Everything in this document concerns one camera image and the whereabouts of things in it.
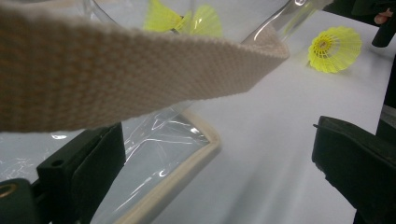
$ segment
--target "metal grommet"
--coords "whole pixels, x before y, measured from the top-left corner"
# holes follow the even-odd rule
[[[0,186],[0,198],[7,197],[11,193],[13,193],[17,188],[18,186],[16,184],[7,184]]]

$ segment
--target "woven strap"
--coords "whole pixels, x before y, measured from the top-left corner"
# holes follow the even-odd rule
[[[0,5],[0,132],[109,125],[185,100],[248,91],[288,56]]]

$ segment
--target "white table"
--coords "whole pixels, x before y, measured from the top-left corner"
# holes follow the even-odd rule
[[[356,63],[337,74],[307,66],[311,40],[331,26],[355,28]],[[290,39],[290,58],[245,94],[196,103],[222,151],[154,223],[351,224],[355,209],[311,161],[319,116],[375,133],[396,43],[375,49],[377,28],[317,12]]]

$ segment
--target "clear plastic bag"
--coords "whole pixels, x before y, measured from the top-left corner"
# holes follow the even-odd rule
[[[113,223],[210,142],[180,113],[181,103],[122,123],[127,161],[99,206],[92,223]],[[37,180],[35,168],[82,131],[0,133],[0,181]]]

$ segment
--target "yellow shuttlecock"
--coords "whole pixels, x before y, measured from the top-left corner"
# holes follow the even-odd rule
[[[320,72],[337,73],[353,64],[361,53],[361,37],[352,28],[332,27],[312,40],[308,59]]]
[[[213,7],[198,7],[191,21],[190,34],[222,37],[220,19]]]
[[[219,16],[210,5],[198,7],[194,15],[189,10],[182,17],[159,0],[150,0],[143,28],[157,32],[173,31],[179,34],[222,36]]]
[[[148,14],[143,29],[149,31],[166,32],[174,29],[182,17],[159,0],[149,0]]]

